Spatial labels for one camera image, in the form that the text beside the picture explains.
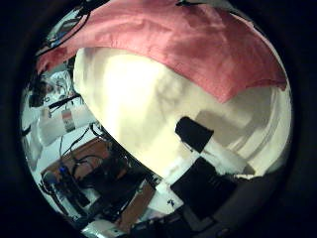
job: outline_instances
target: pink cloth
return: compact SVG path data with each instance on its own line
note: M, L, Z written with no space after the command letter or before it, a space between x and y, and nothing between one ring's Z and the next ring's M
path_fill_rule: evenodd
M94 10L73 38L40 57L38 72L75 56L80 48L103 47L157 60L220 102L248 87L285 88L280 64L252 27L209 5L177 7L175 2L110 1Z

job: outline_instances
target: white sheet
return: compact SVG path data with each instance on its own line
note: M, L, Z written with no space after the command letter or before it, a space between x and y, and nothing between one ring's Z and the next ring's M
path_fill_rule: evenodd
M262 176L278 159L290 132L289 88L251 88L220 104L163 64L123 50L79 50L75 89L106 130L134 157L164 177L190 152L174 133L184 115L249 161Z

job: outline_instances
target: black cable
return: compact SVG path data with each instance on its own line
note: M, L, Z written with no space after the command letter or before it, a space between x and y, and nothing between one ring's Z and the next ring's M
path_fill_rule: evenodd
M49 109L53 109L55 107L62 106L63 104L67 103L68 101L71 101L72 99L75 99L76 97L80 97L80 94L75 94L71 97L65 98L65 99L57 101L55 103L52 103L51 105L49 105Z
M88 131L89 131L89 127L87 127L87 129L84 131L84 133L83 133L79 138L77 138L75 141L73 141L73 142L71 143L70 147L62 154L62 157L63 157L68 151L70 151L71 148L72 148L75 144L77 144L79 141L81 141L82 138L86 135L86 133L87 133Z
M62 44L64 44L65 42L67 42L70 38L72 38L74 35L76 35L76 34L86 25L86 23L88 22L89 17L90 17L90 12L87 14L87 16L86 16L86 18L85 18L85 21L81 24L81 26L80 26L76 31L74 31L69 37L67 37L66 39L64 39L64 40L63 40L62 42L60 42L58 45L53 46L52 48L49 48L49 49L47 49L47 50L45 50L45 51L39 53L38 55L36 55L36 57L38 58L38 57L40 57L40 56L46 54L47 52L50 52L50 51L52 51L52 50L54 50L54 49L60 47Z
M79 24L79 22L81 21L82 18L83 18L83 16L80 16L78 21L68 30L68 32L65 35L63 35L62 37L59 37L57 39L54 39L53 41L49 41L49 43L53 44L53 43L55 43L57 41L60 41L63 37L65 37L68 33L70 33Z
M58 106L56 109L54 109L51 114L55 113L60 107L62 107L62 105Z

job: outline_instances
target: cable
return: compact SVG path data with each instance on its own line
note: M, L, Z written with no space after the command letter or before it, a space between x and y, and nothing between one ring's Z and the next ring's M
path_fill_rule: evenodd
M86 135L86 133L89 131L89 127L87 127L87 129L84 131L84 133L79 137L77 138L75 141L73 141L70 145L70 147L62 154L62 157L68 152L71 150L71 148L77 144L79 141L81 141L81 139Z
M94 134L97 138L99 138L100 140L104 141L104 142L108 142L108 140L106 138L103 137L103 135L99 135L94 129L93 129L93 123L91 123L89 125L89 128L92 132L92 134Z
M54 50L54 49L60 47L62 44L64 44L65 42L67 42L70 38L72 38L74 35L76 35L76 34L86 25L86 23L88 22L89 17L90 17L90 12L87 14L87 16L86 16L86 18L85 18L85 21L81 24L81 26L80 26L76 31L74 31L69 37L67 37L66 39L64 39L64 40L63 40L62 42L60 42L58 45L53 46L52 48L49 48L49 49L47 49L47 50L45 50L45 51L39 53L38 55L36 55L36 57L38 58L38 57L40 57L40 56L42 56L42 55L44 55L44 54L46 54L46 53L48 53L48 52L50 52L50 51L52 51L52 50Z
M65 35L67 35L68 33L70 33L70 32L79 24L79 22L81 21L82 18L83 18L83 16L80 16L80 18L78 19L78 21L69 29L69 31L68 31ZM60 41L65 35L63 35L62 37L59 37L59 38L57 38L57 39L54 39L53 41L49 41L50 44L53 44L53 43L55 43L55 42L57 42L57 41Z

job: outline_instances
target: white fabric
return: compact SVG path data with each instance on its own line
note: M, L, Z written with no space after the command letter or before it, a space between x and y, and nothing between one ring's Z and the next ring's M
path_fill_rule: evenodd
M162 177L190 152L174 133L189 116L246 159L262 176L280 157L291 121L289 88L252 88L220 104L210 94L152 59L122 50L85 49L76 56L75 89L106 130Z

